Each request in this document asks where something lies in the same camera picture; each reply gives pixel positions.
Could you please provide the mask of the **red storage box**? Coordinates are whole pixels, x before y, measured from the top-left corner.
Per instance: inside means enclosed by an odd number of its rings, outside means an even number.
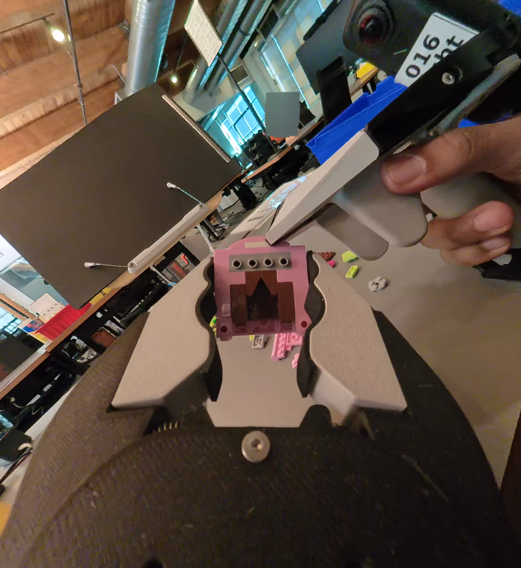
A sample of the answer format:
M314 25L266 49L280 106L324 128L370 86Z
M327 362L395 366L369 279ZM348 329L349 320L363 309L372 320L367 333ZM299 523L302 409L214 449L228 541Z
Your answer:
M55 340L60 334L64 333L72 323L76 322L91 307L91 303L86 303L80 309L73 308L70 304L61 309L56 315L44 323L36 332L47 340Z

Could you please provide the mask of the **pink brick block with holes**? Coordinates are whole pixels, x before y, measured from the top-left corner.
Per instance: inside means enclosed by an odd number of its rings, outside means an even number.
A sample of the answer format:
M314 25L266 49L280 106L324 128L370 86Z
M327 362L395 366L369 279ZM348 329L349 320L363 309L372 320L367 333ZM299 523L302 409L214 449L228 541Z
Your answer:
M213 255L216 335L295 333L311 323L305 309L309 281L304 246L269 245L263 236L243 238Z

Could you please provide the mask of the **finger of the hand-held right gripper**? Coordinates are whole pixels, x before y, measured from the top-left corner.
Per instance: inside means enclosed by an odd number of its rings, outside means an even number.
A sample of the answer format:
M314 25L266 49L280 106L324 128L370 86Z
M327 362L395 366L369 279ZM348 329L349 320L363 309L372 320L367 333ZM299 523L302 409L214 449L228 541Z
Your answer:
M317 223L364 260L377 260L388 250L389 243L384 238L336 204L328 204L317 215Z
M420 197L386 188L379 153L367 132L355 134L285 200L266 233L267 242L284 239L333 202L388 244L419 243L427 233Z

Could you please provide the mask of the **pink flat plate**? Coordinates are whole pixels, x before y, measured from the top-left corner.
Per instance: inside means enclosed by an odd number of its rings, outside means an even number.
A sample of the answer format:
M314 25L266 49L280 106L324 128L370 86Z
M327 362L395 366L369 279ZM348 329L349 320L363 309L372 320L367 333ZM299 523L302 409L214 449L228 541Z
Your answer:
M304 337L295 332L277 333L272 343L271 360L284 359L296 346L301 346Z

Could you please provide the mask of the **silver ventilation duct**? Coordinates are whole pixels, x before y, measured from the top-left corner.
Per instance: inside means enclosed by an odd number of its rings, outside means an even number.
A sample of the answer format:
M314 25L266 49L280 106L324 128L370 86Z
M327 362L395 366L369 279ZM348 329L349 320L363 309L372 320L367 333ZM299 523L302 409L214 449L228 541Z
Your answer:
M124 98L157 81L175 1L133 1Z

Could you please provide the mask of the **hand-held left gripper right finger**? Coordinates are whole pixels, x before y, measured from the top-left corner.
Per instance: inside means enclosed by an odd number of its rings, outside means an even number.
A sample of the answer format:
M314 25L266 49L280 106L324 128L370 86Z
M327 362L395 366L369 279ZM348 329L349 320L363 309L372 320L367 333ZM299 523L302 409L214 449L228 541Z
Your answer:
M296 371L303 397L347 425L358 411L407 408L399 379L370 305L320 255L307 252L304 334Z

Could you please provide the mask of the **blue plastic bin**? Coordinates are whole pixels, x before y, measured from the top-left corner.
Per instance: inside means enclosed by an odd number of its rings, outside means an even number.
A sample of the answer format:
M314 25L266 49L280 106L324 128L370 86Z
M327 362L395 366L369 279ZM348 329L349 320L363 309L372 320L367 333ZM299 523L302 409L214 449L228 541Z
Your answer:
M374 117L391 104L405 90L406 86L386 77L378 83L372 94L362 94L346 110L307 142L307 147L320 164L328 160Z

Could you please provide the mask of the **black monitor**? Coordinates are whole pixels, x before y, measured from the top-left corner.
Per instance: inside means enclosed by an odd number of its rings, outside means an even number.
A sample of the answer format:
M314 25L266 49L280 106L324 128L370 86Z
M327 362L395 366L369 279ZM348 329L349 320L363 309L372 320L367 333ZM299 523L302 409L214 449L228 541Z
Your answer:
M155 83L0 189L0 235L78 309L241 170Z

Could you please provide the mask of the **person's right hand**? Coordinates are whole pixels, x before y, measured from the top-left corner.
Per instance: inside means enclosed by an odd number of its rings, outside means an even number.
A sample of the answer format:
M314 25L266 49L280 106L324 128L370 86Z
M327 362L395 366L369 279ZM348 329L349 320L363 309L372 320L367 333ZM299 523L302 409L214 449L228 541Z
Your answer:
M449 131L385 160L381 179L393 194L417 194L473 174L488 174L521 206L521 114ZM475 267L511 247L512 208L490 201L456 218L435 217L422 245L450 265Z

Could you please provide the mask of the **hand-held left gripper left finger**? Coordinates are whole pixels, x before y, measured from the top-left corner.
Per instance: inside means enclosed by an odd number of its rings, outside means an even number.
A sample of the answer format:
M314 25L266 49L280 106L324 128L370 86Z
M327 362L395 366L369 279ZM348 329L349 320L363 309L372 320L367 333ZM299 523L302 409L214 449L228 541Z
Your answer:
M112 407L188 408L217 401L222 363L210 327L216 313L208 257L149 310Z

